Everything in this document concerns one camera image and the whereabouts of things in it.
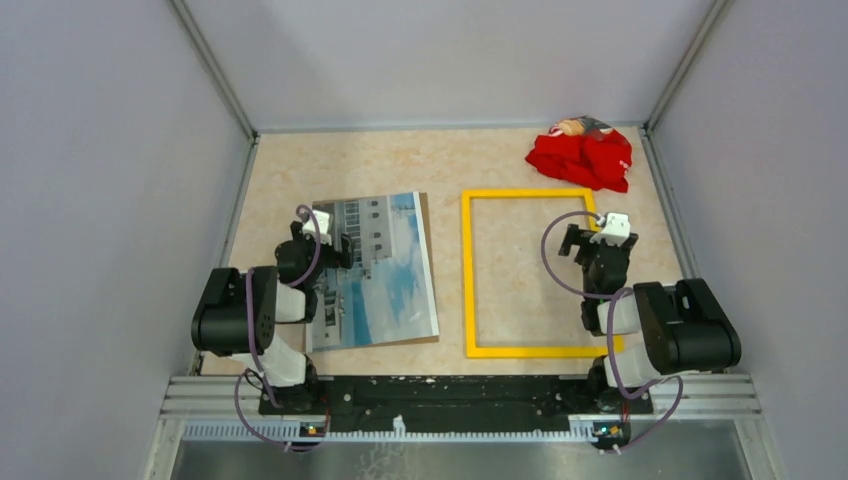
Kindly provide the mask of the building photo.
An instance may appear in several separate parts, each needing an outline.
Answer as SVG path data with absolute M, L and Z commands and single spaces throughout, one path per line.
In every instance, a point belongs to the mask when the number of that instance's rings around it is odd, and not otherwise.
M 418 192 L 324 201 L 333 215 L 331 239 L 355 240 L 351 269 L 325 270 L 316 283 L 316 318 L 305 330 L 310 352 L 435 338 L 439 334 L 426 235 Z

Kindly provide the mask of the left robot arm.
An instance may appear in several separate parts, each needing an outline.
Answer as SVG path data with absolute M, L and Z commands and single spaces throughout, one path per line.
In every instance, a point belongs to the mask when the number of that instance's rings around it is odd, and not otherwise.
M 273 266 L 211 271 L 191 322 L 195 348 L 241 362 L 248 377 L 260 381 L 263 413 L 308 413 L 324 397 L 312 360 L 283 340 L 283 324 L 311 324 L 333 313 L 327 303 L 325 272 L 353 266 L 355 240 L 313 228 L 290 225 L 292 237 L 279 244 Z

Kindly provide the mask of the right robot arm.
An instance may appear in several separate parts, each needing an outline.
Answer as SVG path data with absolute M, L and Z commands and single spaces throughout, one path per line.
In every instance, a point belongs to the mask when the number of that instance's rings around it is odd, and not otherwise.
M 587 375 L 586 397 L 600 412 L 612 412 L 645 384 L 678 373 L 712 372 L 737 365 L 740 337 L 707 282 L 683 279 L 673 285 L 642 282 L 617 301 L 624 288 L 631 234 L 612 244 L 599 233 L 567 227 L 559 255 L 573 254 L 582 272 L 581 321 L 595 337 L 615 340 L 638 335 L 641 343 L 596 358 Z

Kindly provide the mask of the yellow wooden picture frame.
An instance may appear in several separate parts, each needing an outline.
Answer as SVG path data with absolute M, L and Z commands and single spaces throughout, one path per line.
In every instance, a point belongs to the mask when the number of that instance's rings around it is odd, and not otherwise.
M 592 214 L 596 203 L 591 189 L 470 189 L 461 194 L 462 271 L 465 352 L 471 359 L 589 359 L 608 352 L 600 346 L 480 346 L 477 343 L 472 201 L 475 199 L 577 198 Z

